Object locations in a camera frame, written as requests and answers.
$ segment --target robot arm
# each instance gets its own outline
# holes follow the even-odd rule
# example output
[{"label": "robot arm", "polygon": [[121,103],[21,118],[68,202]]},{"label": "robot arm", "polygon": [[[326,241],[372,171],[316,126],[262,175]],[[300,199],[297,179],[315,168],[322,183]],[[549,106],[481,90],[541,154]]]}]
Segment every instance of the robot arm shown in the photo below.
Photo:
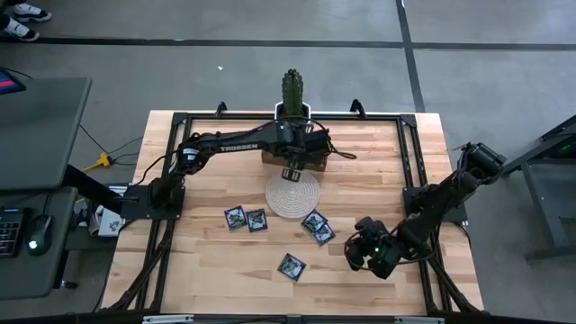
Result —
[{"label": "robot arm", "polygon": [[[405,197],[408,218],[390,231],[370,217],[356,225],[356,238],[345,244],[346,259],[353,270],[368,269],[386,279],[395,266],[428,259],[427,240],[452,208],[464,203],[478,187],[494,183],[504,169],[505,158],[482,143],[468,143],[458,168],[440,184],[429,184],[409,199]],[[368,268],[363,268],[364,257]]]},{"label": "robot arm", "polygon": [[274,157],[282,157],[290,162],[288,172],[283,172],[283,177],[297,182],[300,173],[293,171],[302,170],[305,164],[317,163],[330,154],[329,141],[327,129],[321,127],[320,130],[311,131],[308,124],[287,120],[270,121],[246,131],[194,133],[178,146],[176,164],[170,175],[156,178],[150,183],[149,200],[154,208],[169,202],[172,189],[179,186],[186,175],[196,174],[211,157],[220,153],[266,150]]}]

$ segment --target cactus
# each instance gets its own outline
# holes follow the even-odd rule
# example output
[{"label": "cactus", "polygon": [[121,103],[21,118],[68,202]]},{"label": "cactus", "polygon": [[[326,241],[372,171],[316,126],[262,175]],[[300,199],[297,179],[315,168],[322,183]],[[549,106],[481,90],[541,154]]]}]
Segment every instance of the cactus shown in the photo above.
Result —
[{"label": "cactus", "polygon": [[282,79],[282,100],[284,116],[305,116],[302,110],[302,93],[304,83],[302,76],[295,68],[291,68]]}]

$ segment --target yellow cable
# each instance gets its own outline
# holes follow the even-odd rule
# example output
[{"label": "yellow cable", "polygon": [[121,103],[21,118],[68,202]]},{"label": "yellow cable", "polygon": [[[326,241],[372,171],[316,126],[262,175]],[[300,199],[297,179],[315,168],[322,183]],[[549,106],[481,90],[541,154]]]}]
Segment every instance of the yellow cable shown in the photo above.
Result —
[{"label": "yellow cable", "polygon": [[95,168],[97,168],[97,167],[99,167],[99,166],[100,166],[99,164],[95,164],[95,165],[93,165],[93,166],[85,167],[85,168],[82,169],[82,172],[90,171],[90,170],[95,169]]},{"label": "yellow cable", "polygon": [[82,172],[90,171],[92,169],[96,169],[97,167],[110,167],[112,164],[110,163],[112,160],[108,158],[108,155],[104,152],[100,153],[100,158],[96,160],[96,163],[89,167],[85,167],[82,169]]}]

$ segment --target white sneaker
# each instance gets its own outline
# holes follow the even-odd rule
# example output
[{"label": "white sneaker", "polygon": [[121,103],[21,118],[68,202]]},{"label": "white sneaker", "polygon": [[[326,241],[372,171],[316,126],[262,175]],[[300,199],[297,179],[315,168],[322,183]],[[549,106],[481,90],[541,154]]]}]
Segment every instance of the white sneaker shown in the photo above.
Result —
[{"label": "white sneaker", "polygon": [[29,4],[15,5],[13,14],[14,18],[20,23],[27,23],[30,20],[34,20],[35,22],[46,22],[52,18],[52,13]]},{"label": "white sneaker", "polygon": [[31,30],[12,18],[10,18],[8,27],[4,28],[4,31],[20,39],[20,41],[36,41],[40,37],[37,31]]}]

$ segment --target woven coaster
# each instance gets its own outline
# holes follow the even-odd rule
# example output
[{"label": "woven coaster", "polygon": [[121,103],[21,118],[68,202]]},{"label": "woven coaster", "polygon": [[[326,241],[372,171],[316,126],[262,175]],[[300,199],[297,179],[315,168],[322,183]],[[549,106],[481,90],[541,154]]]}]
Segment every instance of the woven coaster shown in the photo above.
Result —
[{"label": "woven coaster", "polygon": [[301,172],[297,183],[282,179],[281,175],[273,175],[266,184],[265,197],[276,215],[299,219],[311,213],[318,205],[320,185],[308,172]]}]

